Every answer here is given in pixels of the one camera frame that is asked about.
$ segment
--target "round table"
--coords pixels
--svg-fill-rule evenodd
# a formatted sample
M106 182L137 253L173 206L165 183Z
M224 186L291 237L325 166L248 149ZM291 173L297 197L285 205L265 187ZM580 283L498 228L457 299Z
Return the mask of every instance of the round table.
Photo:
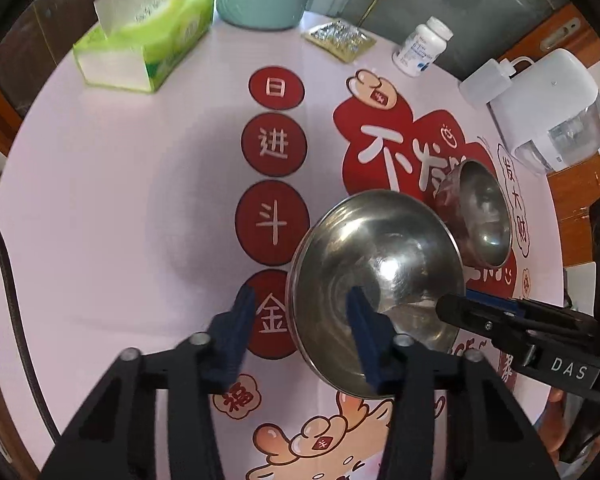
M546 179L508 157L487 108L466 104L456 79L437 66L409 78L392 63L395 45L381 38L352 64L301 38L327 20L306 13L298 29L264 33L216 16L152 95L88 88L71 55L47 81L4 169L0 228L30 354L60 431L123 348L173 347L228 309L246 281L259 294L258 334L240 376L239 391L249 393L214 398L212 407L225 475L268 474L267 435L258 437L261 450L252 443L262 424L292 439L311 417L364 410L337 397L289 347L280 292L288 252L351 192L419 187L418 197L429 200L436 175L463 155L490 154L518 218L509 267L467 269L468 286L503 292L507 282L507 294L561 304ZM454 351L471 346L506 368L505 356L468 334ZM0 387L42 466L52 441L27 386L1 277ZM548 387L518 377L514 392L535 421ZM377 402L367 404L360 427L382 436L387 401L376 410ZM443 405L438 398L436 408ZM357 438L350 431L343 442L361 446ZM372 463L380 451L360 453ZM351 473L346 460L333 465L334 478ZM165 468L158 457L159 476ZM353 477L376 473L362 468Z

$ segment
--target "green tissue package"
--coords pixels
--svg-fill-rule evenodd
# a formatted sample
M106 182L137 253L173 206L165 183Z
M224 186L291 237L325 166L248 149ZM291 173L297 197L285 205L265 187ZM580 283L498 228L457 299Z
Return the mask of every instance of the green tissue package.
M90 85L155 92L209 28L214 0L96 0L98 23L74 45Z

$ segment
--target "white appliance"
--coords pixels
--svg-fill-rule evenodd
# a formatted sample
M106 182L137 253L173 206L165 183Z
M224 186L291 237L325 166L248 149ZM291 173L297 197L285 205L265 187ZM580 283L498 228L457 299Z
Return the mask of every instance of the white appliance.
M509 153L535 173L559 171L600 149L600 94L586 67L559 48L490 101Z

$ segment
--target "stainless steel bowl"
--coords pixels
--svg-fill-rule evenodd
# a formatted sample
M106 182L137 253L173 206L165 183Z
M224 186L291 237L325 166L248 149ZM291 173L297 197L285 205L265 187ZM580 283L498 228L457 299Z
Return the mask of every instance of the stainless steel bowl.
M497 269L511 250L511 220L498 179L476 160L464 160L440 184L434 209L471 267Z
M352 196L300 243L286 283L288 325L302 356L349 395L378 398L366 384L347 322L345 299L362 287L398 332L447 352L458 329L441 322L436 301L464 294L458 247L435 213L393 191Z

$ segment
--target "red circle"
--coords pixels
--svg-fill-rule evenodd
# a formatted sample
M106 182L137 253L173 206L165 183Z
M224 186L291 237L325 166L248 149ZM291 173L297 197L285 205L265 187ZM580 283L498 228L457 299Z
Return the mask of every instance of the red circle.
M263 359L282 359L296 351L286 325L284 270L257 272L245 283L256 293L256 319L248 348Z
M255 116L242 132L242 154L251 167L267 176L287 176L306 157L306 137L291 117L275 112Z
M265 66L251 75L249 93L265 108L289 110L304 99L304 85L291 70Z
M263 180L251 186L235 210L235 233L251 258L266 266L288 264L309 230L309 212L289 184Z

